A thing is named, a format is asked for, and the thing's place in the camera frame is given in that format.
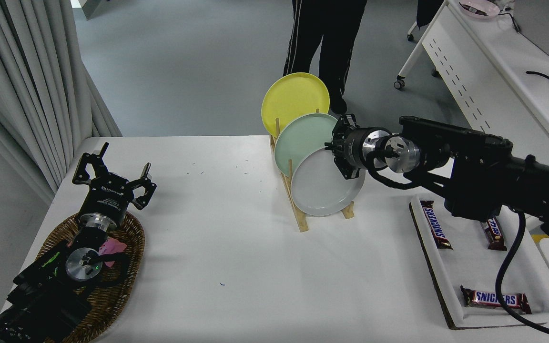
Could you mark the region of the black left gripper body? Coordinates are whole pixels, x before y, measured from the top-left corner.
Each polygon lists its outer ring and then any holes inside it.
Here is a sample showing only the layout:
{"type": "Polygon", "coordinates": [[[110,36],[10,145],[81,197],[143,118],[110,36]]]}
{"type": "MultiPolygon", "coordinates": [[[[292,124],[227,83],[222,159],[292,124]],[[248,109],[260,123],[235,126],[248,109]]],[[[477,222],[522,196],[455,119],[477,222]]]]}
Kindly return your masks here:
{"type": "Polygon", "coordinates": [[[90,215],[100,215],[121,224],[128,205],[134,199],[128,183],[127,179],[114,173],[93,178],[80,208],[80,222],[86,222],[90,215]]]}

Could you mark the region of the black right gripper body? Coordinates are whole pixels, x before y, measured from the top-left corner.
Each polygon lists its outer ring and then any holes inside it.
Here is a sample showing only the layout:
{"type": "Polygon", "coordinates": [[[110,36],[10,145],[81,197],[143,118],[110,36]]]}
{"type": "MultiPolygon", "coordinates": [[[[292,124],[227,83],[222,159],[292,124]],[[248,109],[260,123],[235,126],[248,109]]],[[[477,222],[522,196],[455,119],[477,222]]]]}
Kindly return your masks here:
{"type": "Polygon", "coordinates": [[[380,129],[359,128],[352,144],[344,144],[344,150],[349,158],[349,162],[357,169],[367,169],[367,155],[380,146],[380,129]]]}

